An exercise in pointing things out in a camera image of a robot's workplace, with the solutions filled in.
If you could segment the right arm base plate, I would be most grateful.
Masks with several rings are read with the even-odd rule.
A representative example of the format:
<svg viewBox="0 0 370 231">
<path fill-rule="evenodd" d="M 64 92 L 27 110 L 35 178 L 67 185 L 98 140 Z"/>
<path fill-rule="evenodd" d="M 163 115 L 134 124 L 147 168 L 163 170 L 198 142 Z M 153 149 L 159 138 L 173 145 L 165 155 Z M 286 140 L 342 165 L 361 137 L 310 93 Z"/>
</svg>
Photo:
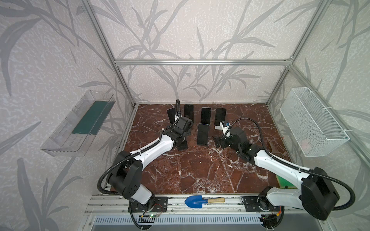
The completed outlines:
<svg viewBox="0 0 370 231">
<path fill-rule="evenodd" d="M 241 202 L 247 212 L 270 212 L 274 214 L 280 211 L 279 207 L 273 206 L 264 196 L 243 196 Z"/>
</svg>

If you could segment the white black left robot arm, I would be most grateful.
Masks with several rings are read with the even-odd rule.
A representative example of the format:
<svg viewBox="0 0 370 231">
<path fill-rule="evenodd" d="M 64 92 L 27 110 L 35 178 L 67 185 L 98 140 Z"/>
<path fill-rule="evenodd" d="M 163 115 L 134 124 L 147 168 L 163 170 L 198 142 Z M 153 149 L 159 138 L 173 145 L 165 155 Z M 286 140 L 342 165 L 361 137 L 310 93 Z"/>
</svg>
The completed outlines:
<svg viewBox="0 0 370 231">
<path fill-rule="evenodd" d="M 123 198 L 147 204 L 154 194 L 142 184 L 143 170 L 162 154 L 183 143 L 192 126 L 193 121 L 182 116 L 148 145 L 130 153 L 120 152 L 107 175 L 108 184 Z"/>
</svg>

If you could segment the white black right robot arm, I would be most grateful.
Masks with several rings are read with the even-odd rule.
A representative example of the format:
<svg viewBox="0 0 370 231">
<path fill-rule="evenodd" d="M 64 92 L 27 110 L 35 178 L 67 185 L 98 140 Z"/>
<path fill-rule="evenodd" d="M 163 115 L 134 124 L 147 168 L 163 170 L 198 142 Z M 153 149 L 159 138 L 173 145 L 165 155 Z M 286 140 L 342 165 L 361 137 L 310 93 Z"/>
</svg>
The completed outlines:
<svg viewBox="0 0 370 231">
<path fill-rule="evenodd" d="M 250 144 L 241 128 L 232 129 L 227 137 L 214 137 L 214 142 L 216 147 L 233 149 L 243 161 L 267 169 L 294 185 L 294 189 L 267 187 L 262 191 L 274 206 L 303 209 L 316 219 L 326 220 L 340 199 L 323 169 L 309 169 L 270 156 L 263 148 Z"/>
</svg>

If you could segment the blue-edged phone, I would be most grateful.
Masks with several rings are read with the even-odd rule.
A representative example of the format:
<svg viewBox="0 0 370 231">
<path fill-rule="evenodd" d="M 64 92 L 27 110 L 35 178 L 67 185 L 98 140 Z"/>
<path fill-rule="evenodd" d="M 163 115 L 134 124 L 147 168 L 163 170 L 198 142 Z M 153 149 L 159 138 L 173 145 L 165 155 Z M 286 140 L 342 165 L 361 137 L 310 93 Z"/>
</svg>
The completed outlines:
<svg viewBox="0 0 370 231">
<path fill-rule="evenodd" d="M 209 124 L 198 124 L 197 145 L 208 145 L 209 127 Z"/>
</svg>

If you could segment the dark phone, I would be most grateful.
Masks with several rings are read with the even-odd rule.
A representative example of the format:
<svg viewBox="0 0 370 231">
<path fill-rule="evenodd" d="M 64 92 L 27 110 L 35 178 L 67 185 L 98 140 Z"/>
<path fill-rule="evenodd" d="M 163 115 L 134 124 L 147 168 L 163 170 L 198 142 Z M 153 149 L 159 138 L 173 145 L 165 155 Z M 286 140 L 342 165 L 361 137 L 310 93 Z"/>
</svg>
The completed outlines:
<svg viewBox="0 0 370 231">
<path fill-rule="evenodd" d="M 225 121 L 226 112 L 227 112 L 227 109 L 226 108 L 217 108 L 216 109 L 215 119 L 214 119 L 214 125 L 216 127 L 217 126 L 220 126 L 220 123 L 222 121 Z"/>
</svg>

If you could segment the purple-edged phone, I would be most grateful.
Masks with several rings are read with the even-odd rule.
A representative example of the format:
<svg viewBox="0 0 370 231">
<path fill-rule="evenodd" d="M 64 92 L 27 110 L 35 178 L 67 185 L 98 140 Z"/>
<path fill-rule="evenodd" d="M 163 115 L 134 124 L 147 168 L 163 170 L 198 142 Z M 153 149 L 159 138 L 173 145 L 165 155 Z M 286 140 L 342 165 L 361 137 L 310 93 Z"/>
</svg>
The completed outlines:
<svg viewBox="0 0 370 231">
<path fill-rule="evenodd" d="M 188 148 L 187 137 L 184 137 L 182 140 L 179 140 L 177 143 L 177 150 L 184 151 Z"/>
</svg>

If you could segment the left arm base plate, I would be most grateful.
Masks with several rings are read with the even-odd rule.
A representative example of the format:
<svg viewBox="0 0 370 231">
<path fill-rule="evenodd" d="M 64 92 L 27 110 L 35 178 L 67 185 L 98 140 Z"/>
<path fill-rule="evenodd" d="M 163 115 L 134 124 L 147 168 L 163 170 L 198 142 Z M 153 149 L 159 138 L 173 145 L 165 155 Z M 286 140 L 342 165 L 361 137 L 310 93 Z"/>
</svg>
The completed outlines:
<svg viewBox="0 0 370 231">
<path fill-rule="evenodd" d="M 163 213 L 167 211 L 168 197 L 165 196 L 152 196 L 147 203 L 141 204 L 138 201 L 130 201 L 128 212 L 140 213 L 140 212 L 155 212 Z"/>
</svg>

